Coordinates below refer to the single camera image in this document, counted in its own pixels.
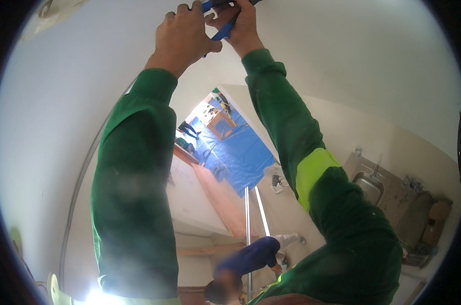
white pants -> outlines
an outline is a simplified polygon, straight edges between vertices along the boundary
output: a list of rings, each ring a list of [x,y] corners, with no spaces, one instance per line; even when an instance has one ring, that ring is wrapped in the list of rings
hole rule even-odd
[[[298,233],[286,234],[286,235],[274,235],[271,237],[273,237],[280,243],[280,250],[288,246],[290,243],[294,241],[298,241],[300,239],[300,235],[298,235]],[[282,262],[285,259],[285,253],[282,253],[282,252],[276,253],[276,259]]]

person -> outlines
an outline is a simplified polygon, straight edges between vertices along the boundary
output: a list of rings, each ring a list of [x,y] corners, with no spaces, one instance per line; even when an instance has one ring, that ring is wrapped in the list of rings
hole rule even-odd
[[[181,146],[182,149],[188,151],[189,153],[193,154],[195,152],[195,148],[193,147],[192,143],[188,143],[185,141],[184,138],[174,138],[174,142]]]
[[[200,139],[200,138],[198,137],[198,135],[202,133],[201,131],[199,131],[199,132],[195,131],[195,129],[193,129],[193,126],[191,126],[190,124],[188,124],[186,121],[183,121],[183,122],[180,124],[180,126],[178,126],[178,129],[181,130],[181,131],[183,131],[184,133],[186,133],[186,134],[189,135],[190,137],[195,138],[196,140],[199,140],[199,139]],[[190,133],[189,129],[190,129],[191,131],[193,131],[193,133],[195,134],[195,136],[192,135],[192,134]]]
[[[266,236],[240,249],[217,265],[213,272],[214,280],[205,287],[205,298],[214,304],[227,304],[241,295],[243,275],[266,265],[274,272],[281,273],[282,268],[278,261],[283,261],[285,254],[278,251],[294,241],[305,244],[305,238],[293,233]]]
[[[249,305],[387,305],[398,289],[402,247],[382,211],[322,141],[300,95],[258,37],[248,0],[217,9],[220,28],[241,9],[228,43],[242,59],[258,118],[285,178],[326,244],[282,274]],[[202,4],[178,6],[156,30],[156,47],[132,89],[114,107],[100,140],[91,190],[99,284],[122,303],[180,304],[178,261],[166,183],[176,116],[168,106],[178,78],[222,43],[205,34]]]
[[[220,100],[220,104],[222,107],[226,108],[227,113],[231,113],[231,106],[229,105],[227,98],[225,95],[220,92],[219,88],[215,88],[212,90],[212,93],[215,94],[215,99]]]

sneaker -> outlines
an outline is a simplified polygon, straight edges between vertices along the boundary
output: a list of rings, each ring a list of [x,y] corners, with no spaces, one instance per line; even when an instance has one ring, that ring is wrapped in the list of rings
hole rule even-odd
[[[280,263],[282,268],[288,269],[288,259],[286,257]]]

green long-sleeve shirt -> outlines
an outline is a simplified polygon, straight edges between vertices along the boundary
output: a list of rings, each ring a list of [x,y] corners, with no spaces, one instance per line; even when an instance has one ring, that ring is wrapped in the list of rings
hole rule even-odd
[[[381,210],[365,200],[325,144],[318,122],[266,49],[243,58],[254,108],[275,145],[287,181],[327,244],[282,275],[250,304],[301,293],[328,303],[389,304],[402,249]],[[178,263],[166,198],[177,80],[144,70],[105,128],[92,188],[99,282],[106,293],[178,303]]]

blue shirt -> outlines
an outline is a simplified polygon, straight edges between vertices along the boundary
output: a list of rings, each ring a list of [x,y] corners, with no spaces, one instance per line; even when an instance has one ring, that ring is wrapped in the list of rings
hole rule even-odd
[[[232,270],[239,276],[253,272],[268,265],[276,265],[276,253],[280,243],[271,236],[258,239],[247,247],[240,249],[236,254],[222,261],[214,270],[214,276],[219,270]]]

